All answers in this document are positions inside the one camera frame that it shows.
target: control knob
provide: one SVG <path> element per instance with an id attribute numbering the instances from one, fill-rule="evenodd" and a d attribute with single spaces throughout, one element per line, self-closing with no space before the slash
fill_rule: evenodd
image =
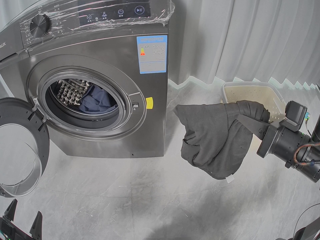
<path id="1" fill-rule="evenodd" d="M 30 33 L 35 38 L 44 36 L 49 28 L 50 20 L 45 14 L 35 16 L 30 22 Z"/>

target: white basket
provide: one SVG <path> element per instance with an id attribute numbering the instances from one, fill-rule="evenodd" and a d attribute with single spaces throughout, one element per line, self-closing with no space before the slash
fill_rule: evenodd
<path id="1" fill-rule="evenodd" d="M 270 122 L 285 117 L 286 103 L 277 88 L 268 82 L 225 82 L 223 103 L 237 101 L 259 102 L 270 112 Z"/>

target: white tag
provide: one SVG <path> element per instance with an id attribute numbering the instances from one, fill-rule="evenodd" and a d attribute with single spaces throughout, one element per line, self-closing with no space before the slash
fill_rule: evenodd
<path id="1" fill-rule="evenodd" d="M 233 177 L 233 175 L 231 174 L 230 176 L 226 177 L 226 181 L 228 183 L 232 182 L 235 178 Z"/>

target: qr code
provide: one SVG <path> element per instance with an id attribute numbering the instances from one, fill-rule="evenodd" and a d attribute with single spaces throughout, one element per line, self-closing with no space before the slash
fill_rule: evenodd
<path id="1" fill-rule="evenodd" d="M 164 45 L 153 45 L 153 55 L 164 55 L 166 48 Z"/>

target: marble floor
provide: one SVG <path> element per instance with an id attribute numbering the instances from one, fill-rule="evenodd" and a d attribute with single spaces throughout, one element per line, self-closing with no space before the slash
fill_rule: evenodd
<path id="1" fill-rule="evenodd" d="M 51 143 L 46 170 L 36 189 L 18 199 L 15 224 L 29 232 L 38 211 L 45 239 L 252 239 L 290 238 L 300 214 L 320 203 L 319 184 L 286 169 L 273 155 L 250 150 L 230 184 L 215 180 L 180 156 L 184 127 L 177 104 L 221 101 L 223 82 L 169 85 L 166 153 L 161 158 L 92 159 L 66 156 Z M 309 128 L 320 112 L 315 88 L 274 83 L 286 102 L 308 107 Z M 11 199 L 0 197 L 0 213 Z M 301 217 L 298 228 L 319 216 L 320 207 Z"/>

